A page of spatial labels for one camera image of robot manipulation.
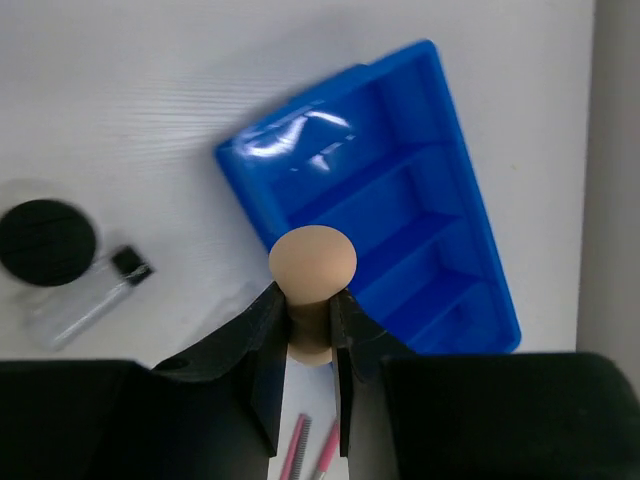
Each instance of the wooden ball knob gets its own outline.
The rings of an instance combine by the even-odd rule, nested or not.
[[[328,300],[356,271],[351,241],[335,228],[309,225],[283,235],[269,254],[269,268],[287,298],[293,321],[289,355],[307,365],[331,361]]]

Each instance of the black lid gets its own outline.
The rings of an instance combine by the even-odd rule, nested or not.
[[[133,287],[140,285],[143,280],[153,273],[153,268],[149,263],[129,245],[120,247],[111,256],[111,263]]]
[[[72,282],[91,266],[96,244],[89,220],[59,200],[22,203],[0,219],[0,262],[32,285]]]

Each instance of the white table surface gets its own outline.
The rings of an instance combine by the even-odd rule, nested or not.
[[[439,46],[522,325],[522,351],[575,346],[591,0],[9,0],[0,5],[0,203],[45,184],[158,273],[55,357],[153,365],[269,282],[212,146],[269,105],[418,38]],[[0,280],[0,358],[50,357]],[[334,415],[327,369],[290,365],[312,467]],[[345,478],[334,462],[329,478]]]

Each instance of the clear plastic bottle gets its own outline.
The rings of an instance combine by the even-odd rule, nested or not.
[[[61,350],[134,292],[153,269],[131,246],[103,257],[78,280],[56,288],[27,312],[29,336],[47,350]]]

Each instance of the blue ice cube tray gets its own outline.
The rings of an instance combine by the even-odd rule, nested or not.
[[[349,288],[424,354],[511,352],[520,329],[433,43],[355,65],[215,150],[267,249],[320,224],[358,253]]]

